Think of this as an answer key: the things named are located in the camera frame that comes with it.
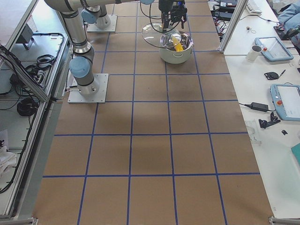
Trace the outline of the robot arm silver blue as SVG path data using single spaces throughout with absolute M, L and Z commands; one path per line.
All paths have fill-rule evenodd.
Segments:
M 65 31 L 71 39 L 75 57 L 69 70 L 77 82 L 81 95 L 97 93 L 99 83 L 92 72 L 94 49 L 87 40 L 83 21 L 103 25 L 108 18 L 106 5 L 121 4 L 121 0 L 47 0 L 46 4 L 56 10 Z M 180 44 L 181 34 L 176 26 L 187 20 L 187 8 L 183 0 L 160 0 L 160 23 L 150 22 L 142 29 L 143 39 L 157 48 L 175 48 Z
M 150 23 L 143 27 L 143 34 L 150 33 L 168 33 L 175 29 L 170 22 L 172 21 L 171 11 L 173 9 L 173 0 L 159 0 L 158 8 L 161 11 L 161 23 L 154 24 L 152 23 L 152 19 L 157 19 L 151 17 L 151 4 L 153 0 L 141 0 L 140 5 L 150 5 L 149 15 L 147 16 L 150 20 Z M 82 0 L 83 9 L 81 12 L 81 16 L 85 22 L 88 24 L 95 24 L 96 27 L 100 29 L 107 28 L 111 24 L 110 17 L 107 15 L 107 10 L 105 5 L 98 6 L 89 6 L 85 0 Z

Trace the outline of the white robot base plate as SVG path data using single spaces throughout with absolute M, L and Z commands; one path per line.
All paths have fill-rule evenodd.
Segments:
M 76 80 L 73 78 L 72 85 L 75 87 L 70 89 L 68 103 L 105 103 L 109 74 L 93 75 L 94 81 L 88 86 L 77 85 Z
M 106 33 L 106 32 L 115 32 L 117 25 L 117 15 L 105 15 L 99 17 L 96 20 L 96 23 L 89 24 L 87 28 L 88 33 Z

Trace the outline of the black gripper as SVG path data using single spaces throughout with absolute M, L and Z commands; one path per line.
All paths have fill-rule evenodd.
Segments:
M 187 8 L 185 5 L 185 0 L 174 0 L 172 5 L 172 12 L 170 13 L 170 24 L 173 25 L 176 22 L 176 14 L 183 14 L 181 16 L 181 28 L 184 28 L 184 24 L 187 21 Z
M 169 28 L 169 12 L 173 8 L 173 0 L 159 0 L 158 8 L 161 11 L 162 31 L 167 32 Z

